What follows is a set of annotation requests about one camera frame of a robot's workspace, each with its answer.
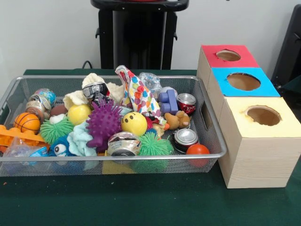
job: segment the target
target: yellow top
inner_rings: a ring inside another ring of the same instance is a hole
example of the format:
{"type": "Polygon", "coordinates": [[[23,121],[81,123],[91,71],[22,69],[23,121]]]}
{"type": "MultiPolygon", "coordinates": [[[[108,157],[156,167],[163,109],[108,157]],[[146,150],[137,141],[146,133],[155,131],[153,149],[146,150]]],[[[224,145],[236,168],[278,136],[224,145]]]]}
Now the yellow top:
{"type": "Polygon", "coordinates": [[[282,97],[225,97],[242,137],[301,137],[301,124],[282,97]]]}

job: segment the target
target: stacked boxes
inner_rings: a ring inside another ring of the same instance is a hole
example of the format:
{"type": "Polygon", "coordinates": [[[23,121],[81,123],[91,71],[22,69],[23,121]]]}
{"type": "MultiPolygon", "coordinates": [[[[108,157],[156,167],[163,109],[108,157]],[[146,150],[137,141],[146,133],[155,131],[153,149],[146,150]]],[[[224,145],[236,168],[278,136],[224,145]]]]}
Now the stacked boxes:
{"type": "Polygon", "coordinates": [[[202,46],[204,82],[228,152],[228,188],[285,187],[301,153],[301,125],[245,46],[202,46]]]}

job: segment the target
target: white wall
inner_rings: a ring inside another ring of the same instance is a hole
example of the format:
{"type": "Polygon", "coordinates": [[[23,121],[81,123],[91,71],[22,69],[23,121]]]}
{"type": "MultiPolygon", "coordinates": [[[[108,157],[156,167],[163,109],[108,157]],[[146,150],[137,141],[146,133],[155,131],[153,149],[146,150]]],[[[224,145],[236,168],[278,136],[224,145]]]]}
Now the white wall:
{"type": "MultiPolygon", "coordinates": [[[[178,13],[173,69],[196,69],[200,44],[244,44],[272,75],[299,0],[190,0],[178,13]]],[[[0,96],[25,69],[100,67],[89,0],[0,0],[0,96]]]]}

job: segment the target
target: small brown toy bear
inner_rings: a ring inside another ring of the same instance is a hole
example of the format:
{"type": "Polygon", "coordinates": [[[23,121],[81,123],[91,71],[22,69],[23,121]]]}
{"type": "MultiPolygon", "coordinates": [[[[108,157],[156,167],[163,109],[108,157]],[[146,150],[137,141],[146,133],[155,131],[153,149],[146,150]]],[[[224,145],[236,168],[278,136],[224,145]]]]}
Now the small brown toy bear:
{"type": "Polygon", "coordinates": [[[169,124],[169,129],[186,128],[190,124],[190,118],[184,111],[178,111],[177,114],[165,113],[165,119],[169,124]]]}

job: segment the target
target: metal basket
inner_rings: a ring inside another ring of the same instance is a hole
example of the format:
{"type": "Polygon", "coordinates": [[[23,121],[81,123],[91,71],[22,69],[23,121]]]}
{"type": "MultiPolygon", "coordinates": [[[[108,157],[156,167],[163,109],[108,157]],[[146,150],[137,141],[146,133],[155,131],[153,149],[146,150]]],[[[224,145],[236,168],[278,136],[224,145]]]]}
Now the metal basket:
{"type": "MultiPolygon", "coordinates": [[[[65,94],[81,90],[85,76],[22,76],[14,79],[0,101],[0,121],[11,128],[14,118],[24,112],[28,98],[40,88],[49,88],[62,103],[65,94]]],[[[103,76],[106,83],[121,85],[118,76],[103,76]]],[[[208,172],[227,152],[218,121],[202,81],[194,76],[160,76],[161,85],[172,86],[178,93],[196,97],[196,111],[190,128],[208,155],[185,155],[173,151],[164,156],[97,156],[97,157],[2,157],[0,176],[100,175],[120,173],[192,173],[208,172]]],[[[163,138],[169,138],[167,131],[163,138]]]]}

